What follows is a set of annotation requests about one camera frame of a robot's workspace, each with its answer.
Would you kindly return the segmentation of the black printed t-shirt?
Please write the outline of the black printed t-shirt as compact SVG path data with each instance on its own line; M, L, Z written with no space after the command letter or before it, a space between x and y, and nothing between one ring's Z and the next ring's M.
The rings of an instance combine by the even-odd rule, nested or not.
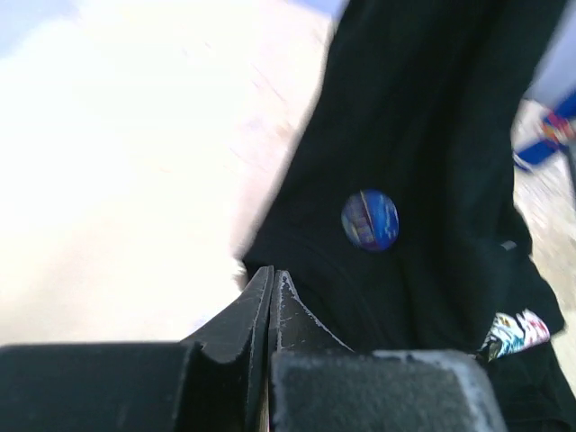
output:
M247 271L288 271L355 351L453 349L490 377L511 431L572 431L551 339L564 319L513 199L510 130L562 1L351 1L319 99ZM394 202L390 248L356 247L352 194Z

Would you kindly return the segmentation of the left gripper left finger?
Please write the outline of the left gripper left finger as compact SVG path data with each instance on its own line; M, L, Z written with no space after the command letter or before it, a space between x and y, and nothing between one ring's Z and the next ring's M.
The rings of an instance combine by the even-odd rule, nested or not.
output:
M4 431L257 431L274 270L177 342L1 350Z

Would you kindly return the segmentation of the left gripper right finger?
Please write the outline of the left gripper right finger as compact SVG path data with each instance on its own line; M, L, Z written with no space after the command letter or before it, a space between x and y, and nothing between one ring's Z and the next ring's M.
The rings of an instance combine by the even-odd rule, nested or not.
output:
M276 274L271 307L273 431L504 431L485 372L455 351L358 354Z

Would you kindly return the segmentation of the blue round brooch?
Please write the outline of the blue round brooch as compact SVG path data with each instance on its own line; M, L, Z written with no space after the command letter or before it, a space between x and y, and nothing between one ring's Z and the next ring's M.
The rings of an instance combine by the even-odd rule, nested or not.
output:
M348 197L341 212L348 239L369 252L382 252L399 236L400 223L394 202L378 190L367 189Z

